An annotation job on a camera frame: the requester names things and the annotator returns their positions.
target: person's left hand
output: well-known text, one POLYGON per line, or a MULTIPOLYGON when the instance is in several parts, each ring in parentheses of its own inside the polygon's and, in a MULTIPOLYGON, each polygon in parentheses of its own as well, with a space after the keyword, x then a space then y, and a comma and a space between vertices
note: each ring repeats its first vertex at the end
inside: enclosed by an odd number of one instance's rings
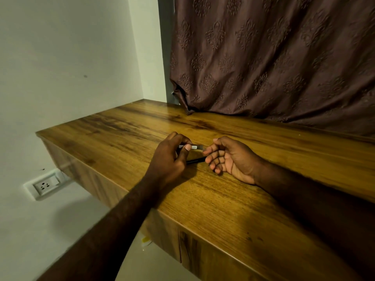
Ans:
POLYGON ((189 138, 172 132, 156 148, 144 179, 158 184, 162 190, 167 184, 176 180, 186 168, 186 158, 191 149, 192 142, 189 138), (181 143, 186 145, 176 155, 176 150, 181 143))

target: outlet plate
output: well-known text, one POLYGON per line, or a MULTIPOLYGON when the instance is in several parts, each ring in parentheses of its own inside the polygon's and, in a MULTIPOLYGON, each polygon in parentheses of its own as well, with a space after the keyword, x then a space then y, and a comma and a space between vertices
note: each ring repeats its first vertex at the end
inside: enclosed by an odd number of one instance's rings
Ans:
POLYGON ((68 182, 70 178, 59 169, 28 181, 23 186, 35 200, 68 182))

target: patterned curtain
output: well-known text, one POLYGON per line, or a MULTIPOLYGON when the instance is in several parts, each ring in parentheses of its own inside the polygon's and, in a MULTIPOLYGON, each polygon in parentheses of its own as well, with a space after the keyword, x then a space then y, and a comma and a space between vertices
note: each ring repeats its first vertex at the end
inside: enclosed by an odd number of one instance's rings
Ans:
POLYGON ((187 113, 375 136, 375 0, 175 0, 187 113))

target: person's left arm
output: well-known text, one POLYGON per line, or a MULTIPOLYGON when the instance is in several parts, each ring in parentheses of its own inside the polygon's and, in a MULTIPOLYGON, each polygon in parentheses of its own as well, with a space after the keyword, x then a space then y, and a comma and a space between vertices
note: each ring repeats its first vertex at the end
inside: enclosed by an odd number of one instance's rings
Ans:
POLYGON ((115 280, 125 255, 150 209, 186 167, 189 138, 171 133, 157 147, 143 179, 82 236, 38 281, 115 280), (176 158, 176 149, 186 143, 176 158))

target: forearm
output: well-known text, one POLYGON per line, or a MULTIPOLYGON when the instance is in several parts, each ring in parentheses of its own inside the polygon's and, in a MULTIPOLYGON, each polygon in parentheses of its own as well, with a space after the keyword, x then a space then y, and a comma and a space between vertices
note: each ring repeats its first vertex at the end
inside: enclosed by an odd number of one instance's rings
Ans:
POLYGON ((155 203, 144 179, 38 280, 115 280, 141 224, 155 203))
POLYGON ((307 221, 354 269, 375 273, 375 204, 264 162, 256 184, 307 221))

